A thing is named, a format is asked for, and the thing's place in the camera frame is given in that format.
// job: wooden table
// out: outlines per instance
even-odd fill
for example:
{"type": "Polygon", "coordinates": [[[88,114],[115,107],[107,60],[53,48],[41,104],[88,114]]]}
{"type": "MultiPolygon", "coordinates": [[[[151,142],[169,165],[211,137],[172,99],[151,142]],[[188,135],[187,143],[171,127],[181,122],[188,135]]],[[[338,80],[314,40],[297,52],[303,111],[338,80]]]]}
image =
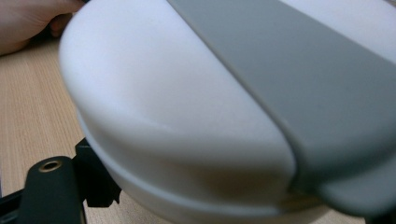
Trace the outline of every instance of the wooden table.
{"type": "MultiPolygon", "coordinates": [[[[0,178],[3,196],[22,189],[29,168],[53,156],[74,157],[84,135],[64,88],[59,40],[35,43],[0,57],[0,178]]],[[[122,193],[120,204],[86,208],[88,223],[169,223],[122,193]]],[[[314,222],[361,224],[330,211],[314,222]]]]}

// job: gray stripe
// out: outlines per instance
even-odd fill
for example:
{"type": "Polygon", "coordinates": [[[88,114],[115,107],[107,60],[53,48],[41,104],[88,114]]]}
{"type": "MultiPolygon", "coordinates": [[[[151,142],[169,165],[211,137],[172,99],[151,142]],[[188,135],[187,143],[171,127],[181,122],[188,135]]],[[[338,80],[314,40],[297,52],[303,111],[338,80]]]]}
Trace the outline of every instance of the gray stripe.
{"type": "Polygon", "coordinates": [[[394,156],[395,64],[276,0],[168,2],[287,136],[295,189],[394,156]]]}

